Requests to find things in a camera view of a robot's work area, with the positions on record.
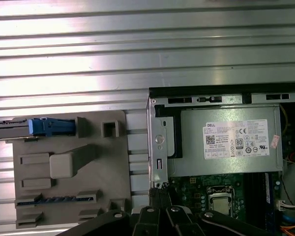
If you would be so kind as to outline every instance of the motherboard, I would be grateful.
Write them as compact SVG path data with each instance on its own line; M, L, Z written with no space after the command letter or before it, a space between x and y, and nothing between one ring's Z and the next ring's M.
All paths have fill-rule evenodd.
M245 221L243 174L173 177L170 183L181 204L196 217L211 209Z

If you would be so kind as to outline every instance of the green circuit board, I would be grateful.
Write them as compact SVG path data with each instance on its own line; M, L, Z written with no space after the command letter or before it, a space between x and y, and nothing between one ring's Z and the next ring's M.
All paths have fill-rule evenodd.
M234 190L233 217L245 221L245 199L243 174L172 177L171 185L175 188L182 204L197 217L200 212L209 209L207 188L213 186L232 186Z

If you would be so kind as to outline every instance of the blue wire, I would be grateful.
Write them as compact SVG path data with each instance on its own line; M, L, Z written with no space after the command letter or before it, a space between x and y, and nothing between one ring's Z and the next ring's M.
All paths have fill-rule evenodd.
M290 216L288 216L288 215L282 215L283 216L283 220L285 220L285 221L287 221L287 222L289 222L289 223L293 223L293 224L295 224L295 218L293 218L293 217L290 217Z

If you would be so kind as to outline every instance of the screw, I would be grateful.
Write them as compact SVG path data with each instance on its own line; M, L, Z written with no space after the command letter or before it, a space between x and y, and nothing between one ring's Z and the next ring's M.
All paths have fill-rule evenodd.
M116 217L116 218L121 218L121 217L122 217L122 214L117 213L117 214L114 215L114 217Z
M212 212L207 212L207 213L205 213L205 217L212 218L213 217L213 213Z
M171 208L171 211L173 211L173 212L177 212L177 211L179 211L180 209L177 207L177 206L173 206L172 208Z

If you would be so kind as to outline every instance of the warning label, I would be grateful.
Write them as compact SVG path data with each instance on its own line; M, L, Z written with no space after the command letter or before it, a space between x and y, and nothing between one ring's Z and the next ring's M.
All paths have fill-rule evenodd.
M266 119L208 122L203 140L205 159L270 155Z

